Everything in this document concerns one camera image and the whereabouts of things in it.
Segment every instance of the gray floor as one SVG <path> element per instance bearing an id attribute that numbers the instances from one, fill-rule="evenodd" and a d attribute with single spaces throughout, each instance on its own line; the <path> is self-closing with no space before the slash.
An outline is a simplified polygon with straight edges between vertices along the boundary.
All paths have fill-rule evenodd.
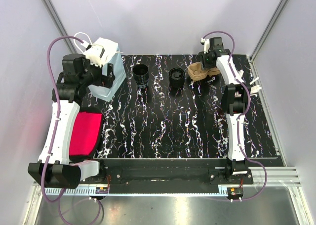
<path id="1" fill-rule="evenodd" d="M 245 197 L 256 190 L 245 189 Z M 61 209 L 65 211 L 83 197 L 64 196 Z M 192 197 L 107 197 L 102 200 L 102 225 L 298 225 L 288 191 L 284 187 L 268 187 L 254 200 L 224 203 L 207 198 Z M 86 225 L 97 214 L 97 205 L 85 201 L 64 215 L 68 222 Z M 57 204 L 42 201 L 37 225 L 62 225 Z"/>

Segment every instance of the red towel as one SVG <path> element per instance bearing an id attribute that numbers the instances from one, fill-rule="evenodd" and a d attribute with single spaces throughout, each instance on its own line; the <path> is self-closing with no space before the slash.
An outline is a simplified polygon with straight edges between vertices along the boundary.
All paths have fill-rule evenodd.
<path id="1" fill-rule="evenodd" d="M 71 135 L 69 156 L 89 156 L 97 146 L 102 114 L 79 112 Z"/>

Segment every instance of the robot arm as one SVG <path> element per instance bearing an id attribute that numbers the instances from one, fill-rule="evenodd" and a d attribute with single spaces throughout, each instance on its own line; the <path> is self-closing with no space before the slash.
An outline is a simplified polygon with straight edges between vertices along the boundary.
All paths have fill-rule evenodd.
<path id="1" fill-rule="evenodd" d="M 102 68 L 106 62 L 106 56 L 103 56 L 103 54 L 103 46 L 96 43 L 88 46 L 84 54 L 69 54 L 63 58 L 63 72 L 60 73 L 57 80 L 60 97 L 60 118 L 57 119 L 59 123 L 45 174 L 45 187 L 74 189 L 81 180 L 99 174 L 98 161 L 87 160 L 71 164 L 69 147 L 75 120 L 82 99 L 86 95 L 87 87 L 95 85 L 111 88 L 115 79 L 113 65 L 110 63 L 107 64 L 108 75 L 102 75 Z M 54 90 L 52 99 L 53 112 L 44 148 L 38 162 L 30 163 L 28 167 L 29 174 L 39 184 L 43 165 L 48 156 L 58 109 Z"/>
<path id="2" fill-rule="evenodd" d="M 200 60 L 204 69 L 217 67 L 226 84 L 224 95 L 221 100 L 221 106 L 225 113 L 228 122 L 229 134 L 229 152 L 228 163 L 226 166 L 226 177 L 231 178 L 234 176 L 245 175 L 248 173 L 247 161 L 241 150 L 244 150 L 244 135 L 243 127 L 237 130 L 237 125 L 244 124 L 244 115 L 241 115 L 248 102 L 245 89 L 239 83 L 244 83 L 241 78 L 243 71 L 238 72 L 235 68 L 233 60 L 230 59 L 231 54 L 229 49 L 224 49 L 221 37 L 211 38 L 209 40 L 201 40 L 204 45 L 204 51 L 199 53 Z M 257 93 L 261 87 L 246 85 L 251 94 Z"/>

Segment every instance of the white enclosure wall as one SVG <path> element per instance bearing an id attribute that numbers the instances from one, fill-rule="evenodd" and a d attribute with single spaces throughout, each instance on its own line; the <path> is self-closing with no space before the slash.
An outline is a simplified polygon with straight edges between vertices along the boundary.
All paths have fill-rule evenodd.
<path id="1" fill-rule="evenodd" d="M 48 131 L 46 50 L 59 33 L 41 0 L 0 0 L 0 23 L 0 223 L 17 225 L 33 181 L 28 163 L 37 161 Z M 68 53 L 63 42 L 53 48 L 55 74 Z"/>
<path id="2" fill-rule="evenodd" d="M 289 166 L 316 218 L 316 2 L 290 0 L 255 59 Z"/>
<path id="3" fill-rule="evenodd" d="M 67 32 L 118 42 L 124 54 L 192 54 L 214 30 L 251 54 L 280 0 L 52 0 Z M 231 42 L 224 37 L 224 44 Z"/>

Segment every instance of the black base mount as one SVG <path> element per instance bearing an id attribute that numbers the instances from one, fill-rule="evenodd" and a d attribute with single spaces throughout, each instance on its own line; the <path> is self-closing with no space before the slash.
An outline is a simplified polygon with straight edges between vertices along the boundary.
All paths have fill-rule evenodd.
<path id="1" fill-rule="evenodd" d="M 235 161 L 227 159 L 225 169 L 209 172 L 211 184 L 253 184 L 248 161 Z"/>

